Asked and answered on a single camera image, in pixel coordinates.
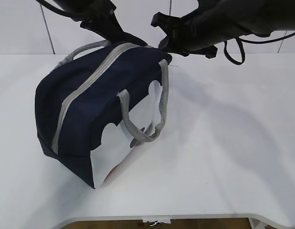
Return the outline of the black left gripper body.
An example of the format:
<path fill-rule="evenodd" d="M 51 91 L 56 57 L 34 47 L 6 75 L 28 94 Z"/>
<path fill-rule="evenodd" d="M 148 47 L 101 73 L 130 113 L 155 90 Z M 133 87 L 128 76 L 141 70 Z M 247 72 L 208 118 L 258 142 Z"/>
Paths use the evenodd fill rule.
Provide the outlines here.
<path fill-rule="evenodd" d="M 117 21 L 114 4 L 90 4 L 89 17 L 80 27 L 92 31 L 107 40 L 125 40 L 125 32 Z"/>

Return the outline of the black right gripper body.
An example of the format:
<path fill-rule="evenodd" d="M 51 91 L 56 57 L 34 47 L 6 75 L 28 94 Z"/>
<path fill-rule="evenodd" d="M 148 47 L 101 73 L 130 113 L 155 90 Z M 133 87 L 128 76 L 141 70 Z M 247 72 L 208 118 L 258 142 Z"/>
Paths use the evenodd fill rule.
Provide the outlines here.
<path fill-rule="evenodd" d="M 181 18 L 158 12 L 153 16 L 151 25 L 160 27 L 166 34 L 166 37 L 158 45 L 158 48 L 163 52 L 175 53 L 184 57 L 190 54 L 203 55 L 208 59 L 217 55 L 218 49 L 215 46 L 200 47 L 193 43 L 197 33 L 184 26 Z"/>

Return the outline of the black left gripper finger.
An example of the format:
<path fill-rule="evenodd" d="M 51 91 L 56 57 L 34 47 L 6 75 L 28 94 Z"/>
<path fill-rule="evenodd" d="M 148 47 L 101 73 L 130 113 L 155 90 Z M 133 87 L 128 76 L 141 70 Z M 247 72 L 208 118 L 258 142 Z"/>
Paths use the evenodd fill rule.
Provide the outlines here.
<path fill-rule="evenodd" d="M 139 46 L 147 46 L 148 45 L 144 40 L 142 40 L 142 39 L 140 39 L 140 38 L 138 38 L 138 37 L 136 37 L 136 36 L 134 36 L 134 35 L 132 35 L 130 33 L 127 33 L 127 32 L 122 32 L 122 33 L 118 33 L 118 34 L 114 34 L 114 35 L 109 35 L 107 39 L 111 43 L 122 42 L 123 41 L 123 42 L 133 43 L 133 44 L 136 44 L 136 45 L 139 45 Z"/>

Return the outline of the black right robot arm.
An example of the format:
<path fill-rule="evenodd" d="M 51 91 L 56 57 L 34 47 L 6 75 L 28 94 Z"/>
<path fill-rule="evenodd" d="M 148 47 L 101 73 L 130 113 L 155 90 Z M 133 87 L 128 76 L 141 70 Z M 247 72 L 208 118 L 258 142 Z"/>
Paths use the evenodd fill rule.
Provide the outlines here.
<path fill-rule="evenodd" d="M 160 50 L 211 59 L 218 43 L 250 34 L 269 37 L 274 31 L 295 31 L 295 0 L 200 0 L 197 9 L 180 18 L 156 13 L 151 25 L 166 34 Z"/>

